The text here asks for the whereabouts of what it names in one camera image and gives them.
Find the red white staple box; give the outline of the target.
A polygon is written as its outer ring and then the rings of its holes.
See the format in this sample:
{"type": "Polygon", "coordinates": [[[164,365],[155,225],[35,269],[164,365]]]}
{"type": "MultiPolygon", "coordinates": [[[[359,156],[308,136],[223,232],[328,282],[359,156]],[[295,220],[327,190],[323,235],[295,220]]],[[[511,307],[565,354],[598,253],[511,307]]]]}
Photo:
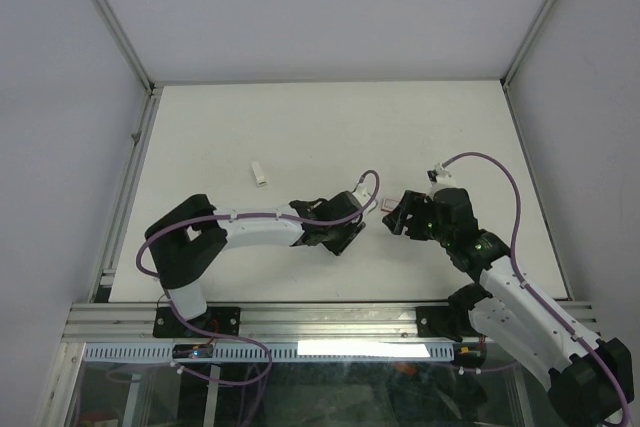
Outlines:
{"type": "Polygon", "coordinates": [[[393,198],[386,197],[381,203],[381,210],[383,212],[390,213],[399,205],[399,201],[393,198]]]}

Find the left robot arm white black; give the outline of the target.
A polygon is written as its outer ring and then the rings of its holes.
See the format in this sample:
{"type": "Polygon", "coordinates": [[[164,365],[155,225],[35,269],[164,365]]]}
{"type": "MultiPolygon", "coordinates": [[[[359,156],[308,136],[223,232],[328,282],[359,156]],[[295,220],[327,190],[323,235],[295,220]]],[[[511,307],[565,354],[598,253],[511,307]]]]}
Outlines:
{"type": "Polygon", "coordinates": [[[145,232],[162,288],[176,308],[174,322],[188,335],[209,324],[200,278],[221,252],[252,246],[323,246],[340,255],[364,229],[375,207],[365,187],[330,199],[294,200],[262,211],[217,208],[204,194],[189,197],[145,232]]]}

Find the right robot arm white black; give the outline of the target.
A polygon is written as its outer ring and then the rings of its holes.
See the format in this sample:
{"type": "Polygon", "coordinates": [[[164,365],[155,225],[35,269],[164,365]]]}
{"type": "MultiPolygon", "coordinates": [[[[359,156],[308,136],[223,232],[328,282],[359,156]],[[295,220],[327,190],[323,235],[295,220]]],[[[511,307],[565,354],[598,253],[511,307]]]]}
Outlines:
{"type": "Polygon", "coordinates": [[[477,333],[496,342],[538,380],[568,426],[628,412],[635,396],[629,349],[600,338],[515,272],[511,248],[479,228],[466,190],[407,191],[383,223],[394,235],[438,243],[471,279],[428,317],[433,334],[459,342],[477,333]]]}

